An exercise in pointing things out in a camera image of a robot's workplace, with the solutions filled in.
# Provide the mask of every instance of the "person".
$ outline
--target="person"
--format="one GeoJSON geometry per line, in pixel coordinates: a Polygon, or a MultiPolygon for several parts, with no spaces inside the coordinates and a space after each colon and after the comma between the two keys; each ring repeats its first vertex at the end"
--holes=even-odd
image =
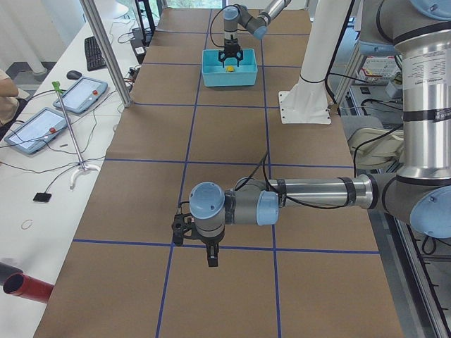
{"type": "Polygon", "coordinates": [[[19,89],[8,74],[0,69],[0,139],[3,139],[27,104],[26,100],[18,99],[17,95],[19,89]]]}

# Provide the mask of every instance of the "computer mouse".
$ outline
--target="computer mouse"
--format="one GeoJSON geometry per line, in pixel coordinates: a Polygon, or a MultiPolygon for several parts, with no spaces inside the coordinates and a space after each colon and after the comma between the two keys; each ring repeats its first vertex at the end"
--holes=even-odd
{"type": "Polygon", "coordinates": [[[76,70],[69,70],[68,73],[66,74],[66,77],[69,80],[78,80],[82,77],[82,73],[80,73],[76,70]]]}

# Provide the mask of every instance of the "light blue tray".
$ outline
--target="light blue tray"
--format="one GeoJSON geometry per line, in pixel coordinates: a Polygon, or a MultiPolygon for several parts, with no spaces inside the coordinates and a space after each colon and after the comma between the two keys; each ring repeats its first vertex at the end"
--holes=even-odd
{"type": "Polygon", "coordinates": [[[257,62],[253,49],[243,49],[243,59],[237,67],[235,58],[228,58],[223,64],[218,61],[217,49],[205,49],[202,54],[202,77],[205,87],[253,86],[257,78],[257,62]],[[232,65],[234,72],[226,67],[232,65]]]}

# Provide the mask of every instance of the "red cylinder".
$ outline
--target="red cylinder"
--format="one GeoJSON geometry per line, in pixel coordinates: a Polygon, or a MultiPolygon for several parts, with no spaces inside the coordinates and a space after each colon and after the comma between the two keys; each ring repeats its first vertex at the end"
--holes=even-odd
{"type": "Polygon", "coordinates": [[[3,291],[6,294],[31,299],[32,301],[40,301],[41,303],[49,301],[53,288],[52,284],[37,280],[23,273],[15,273],[9,276],[3,285],[3,291]]]}

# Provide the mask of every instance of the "keyboard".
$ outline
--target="keyboard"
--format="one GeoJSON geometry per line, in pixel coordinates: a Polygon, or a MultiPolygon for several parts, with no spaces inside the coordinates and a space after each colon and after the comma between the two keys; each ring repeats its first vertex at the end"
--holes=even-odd
{"type": "Polygon", "coordinates": [[[88,71],[106,66],[105,59],[101,55],[101,51],[95,37],[87,37],[85,39],[85,55],[88,71]]]}

